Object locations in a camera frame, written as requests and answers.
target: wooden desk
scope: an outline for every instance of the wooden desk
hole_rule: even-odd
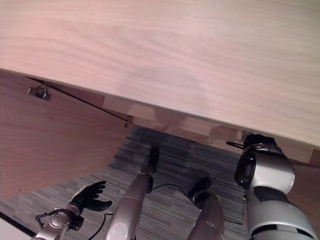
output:
[[[0,0],[0,68],[320,147],[320,1]]]

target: metal hinge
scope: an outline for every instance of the metal hinge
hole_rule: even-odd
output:
[[[30,87],[28,92],[29,95],[40,98],[45,101],[49,101],[51,99],[51,95],[49,94],[49,90],[46,85],[42,84],[37,87]]]
[[[125,128],[127,128],[129,126],[129,124],[131,123],[131,118],[132,118],[132,116],[128,115],[128,118],[126,119],[126,121],[123,124],[123,126]]]

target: black cable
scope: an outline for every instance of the black cable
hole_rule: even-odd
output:
[[[188,195],[182,190],[182,188],[181,188],[179,185],[176,185],[176,184],[173,184],[173,183],[161,184],[161,185],[159,185],[159,186],[155,186],[154,188],[152,188],[152,190],[155,190],[155,189],[157,189],[157,188],[164,187],[164,186],[175,186],[175,187],[177,187],[177,188],[180,190],[180,192],[182,192],[183,195],[185,195],[186,198],[189,199],[189,200],[192,202],[192,204],[195,204],[195,203],[188,197]],[[228,223],[232,223],[232,224],[242,225],[241,222],[230,221],[230,220],[227,220],[227,219],[225,219],[225,221],[228,222]]]
[[[101,223],[101,226],[99,227],[99,229],[95,232],[95,234],[93,234],[88,240],[93,239],[102,229],[102,227],[104,226],[105,222],[106,222],[106,216],[107,215],[113,215],[113,213],[105,213],[104,214],[104,218],[103,218],[103,222]]]
[[[229,146],[232,146],[232,147],[235,147],[235,148],[238,148],[238,149],[241,149],[241,150],[245,149],[245,147],[242,144],[237,143],[237,142],[226,141],[225,143],[227,145],[229,145]]]
[[[28,79],[30,79],[30,80],[33,80],[33,81],[36,81],[36,82],[38,82],[38,83],[40,83],[40,84],[43,84],[43,85],[45,85],[45,86],[47,86],[47,87],[49,87],[49,88],[52,88],[52,89],[54,89],[54,90],[56,90],[56,91],[58,91],[58,92],[60,92],[60,93],[62,93],[62,94],[65,94],[65,95],[67,95],[67,96],[69,96],[69,97],[71,97],[71,98],[77,99],[77,100],[79,100],[79,101],[81,101],[81,102],[83,102],[83,103],[85,103],[85,104],[88,104],[88,105],[90,105],[90,106],[92,106],[92,107],[94,107],[94,108],[96,108],[96,109],[99,109],[99,110],[101,110],[101,111],[104,111],[105,113],[110,114],[110,115],[112,115],[112,116],[114,116],[114,117],[116,117],[116,118],[118,118],[118,119],[121,119],[121,120],[123,120],[123,121],[125,121],[125,122],[128,121],[127,119],[124,119],[124,118],[122,118],[122,117],[120,117],[120,116],[118,116],[118,115],[116,115],[116,114],[114,114],[114,113],[112,113],[112,112],[109,112],[109,111],[107,111],[107,110],[105,110],[105,109],[103,109],[103,108],[101,108],[101,107],[98,107],[98,106],[96,106],[96,105],[94,105],[94,104],[92,104],[92,103],[90,103],[90,102],[88,102],[88,101],[86,101],[86,100],[83,100],[82,98],[77,97],[77,96],[75,96],[75,95],[73,95],[73,94],[71,94],[71,93],[68,93],[68,92],[66,92],[66,91],[64,91],[64,90],[62,90],[62,89],[60,89],[60,88],[58,88],[58,87],[56,87],[56,86],[52,86],[52,85],[50,85],[50,84],[47,84],[46,81],[38,80],[38,79],[36,79],[36,78],[28,77],[28,76],[27,76],[26,78],[28,78]]]
[[[241,222],[230,221],[230,220],[227,220],[227,219],[225,219],[225,221],[228,222],[228,223],[232,223],[232,224],[242,225]]]
[[[194,204],[194,202],[188,197],[188,195],[182,190],[182,188],[180,186],[176,185],[176,184],[172,184],[172,183],[161,184],[159,186],[155,186],[154,188],[152,188],[152,190],[155,190],[155,189],[163,187],[163,186],[175,186],[175,187],[177,187],[180,190],[180,192],[182,192],[183,195],[185,195],[185,197],[187,199],[189,199],[192,202],[192,204]]]

